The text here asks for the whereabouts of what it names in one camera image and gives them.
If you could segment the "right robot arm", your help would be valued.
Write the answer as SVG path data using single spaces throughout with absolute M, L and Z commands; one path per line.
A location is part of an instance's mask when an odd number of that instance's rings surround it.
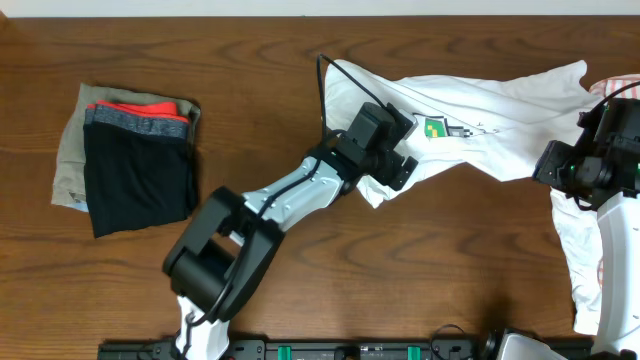
M 553 140 L 533 179 L 592 210 L 603 247 L 601 315 L 592 359 L 639 356 L 639 102 L 618 92 L 581 114 L 573 145 Z

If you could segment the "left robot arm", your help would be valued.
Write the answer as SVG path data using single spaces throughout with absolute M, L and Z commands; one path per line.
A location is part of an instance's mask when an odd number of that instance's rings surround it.
M 349 194 L 364 176 L 401 190 L 417 166 L 396 147 L 417 126 L 392 104 L 366 102 L 346 130 L 325 134 L 300 166 L 253 192 L 207 198 L 162 266 L 181 308 L 174 359 L 219 359 L 228 325 L 256 291 L 286 232 Z

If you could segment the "white t-shirt with pixel logo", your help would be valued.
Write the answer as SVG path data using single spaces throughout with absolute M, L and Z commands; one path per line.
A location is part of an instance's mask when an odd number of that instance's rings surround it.
M 586 71 L 578 61 L 509 81 L 447 75 L 391 81 L 339 60 L 325 75 L 327 124 L 347 129 L 373 97 L 413 115 L 417 128 L 396 147 L 418 161 L 405 190 L 463 163 L 501 182 L 527 178 L 550 141 L 576 142 L 580 113 L 599 102 L 580 84 Z

